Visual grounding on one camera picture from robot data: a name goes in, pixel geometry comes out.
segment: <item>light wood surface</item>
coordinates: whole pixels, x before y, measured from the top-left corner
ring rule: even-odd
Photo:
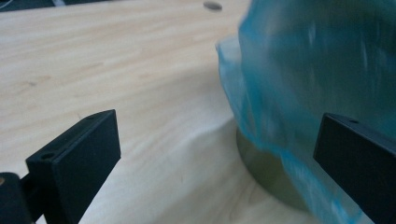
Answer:
[[[118,115],[121,160],[81,223],[317,223],[240,160],[215,44],[248,1],[118,1],[0,14],[0,171],[81,118]]]

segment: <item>translucent plastic bag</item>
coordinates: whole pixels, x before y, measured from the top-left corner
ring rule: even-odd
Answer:
[[[253,0],[222,40],[220,79],[241,132],[283,163],[323,223],[372,223],[313,160],[324,112],[396,138],[396,3]]]

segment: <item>screw hole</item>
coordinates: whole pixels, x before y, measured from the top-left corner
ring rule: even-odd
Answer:
[[[41,160],[49,160],[49,159],[51,159],[53,156],[55,156],[55,154],[53,154],[53,153],[46,153],[46,154],[44,154],[44,155],[42,155],[41,156]]]
[[[210,1],[204,2],[204,7],[209,10],[212,10],[212,11],[221,11],[222,10],[221,4],[219,4],[217,2],[210,2]]]

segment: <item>wood grain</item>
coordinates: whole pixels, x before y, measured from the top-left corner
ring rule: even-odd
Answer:
[[[241,162],[215,44],[248,1],[116,1],[0,14],[0,170],[115,108],[121,160],[81,223],[316,223]]]

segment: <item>blue plastic bag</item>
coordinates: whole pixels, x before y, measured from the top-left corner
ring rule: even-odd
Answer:
[[[218,45],[241,132],[283,163],[323,223],[372,223],[313,160],[324,112],[396,138],[396,3],[253,0]]]

